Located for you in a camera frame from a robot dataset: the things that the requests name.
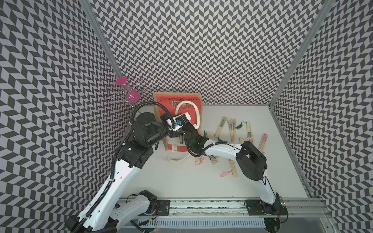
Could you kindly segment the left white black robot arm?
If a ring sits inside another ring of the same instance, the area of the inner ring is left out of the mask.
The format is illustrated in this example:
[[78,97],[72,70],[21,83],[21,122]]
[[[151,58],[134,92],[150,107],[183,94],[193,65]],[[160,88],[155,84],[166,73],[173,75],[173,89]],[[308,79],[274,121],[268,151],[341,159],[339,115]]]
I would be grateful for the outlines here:
[[134,199],[118,206],[117,202],[134,176],[153,154],[153,145],[167,136],[179,136],[179,125],[170,113],[158,122],[146,112],[131,119],[130,132],[114,154],[108,179],[93,200],[65,225],[72,233],[116,233],[139,215],[155,216],[157,197],[143,190]]

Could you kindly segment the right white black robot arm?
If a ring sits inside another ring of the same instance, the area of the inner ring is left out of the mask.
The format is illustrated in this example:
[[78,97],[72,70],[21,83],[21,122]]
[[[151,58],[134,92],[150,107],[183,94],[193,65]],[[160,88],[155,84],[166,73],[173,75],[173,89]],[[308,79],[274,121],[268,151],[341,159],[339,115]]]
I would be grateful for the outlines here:
[[214,141],[199,135],[191,123],[182,125],[179,120],[175,126],[178,126],[179,131],[183,133],[187,150],[192,156],[214,155],[235,160],[243,175],[255,183],[262,212],[266,215],[288,215],[286,206],[269,182],[267,159],[253,143],[245,141],[242,144],[233,145],[228,142]]

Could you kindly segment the burlap red striped tote bag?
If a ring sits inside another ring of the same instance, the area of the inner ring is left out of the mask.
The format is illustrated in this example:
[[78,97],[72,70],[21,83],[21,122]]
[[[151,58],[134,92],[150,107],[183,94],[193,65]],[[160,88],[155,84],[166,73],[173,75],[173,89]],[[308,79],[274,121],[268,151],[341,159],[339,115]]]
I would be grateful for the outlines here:
[[[154,101],[162,104],[173,116],[175,126],[181,128],[182,124],[189,122],[193,129],[201,131],[203,100],[200,93],[155,92]],[[162,139],[165,149],[169,152],[169,162],[181,162],[190,157],[187,148],[187,138],[184,135],[178,138],[166,137]]]

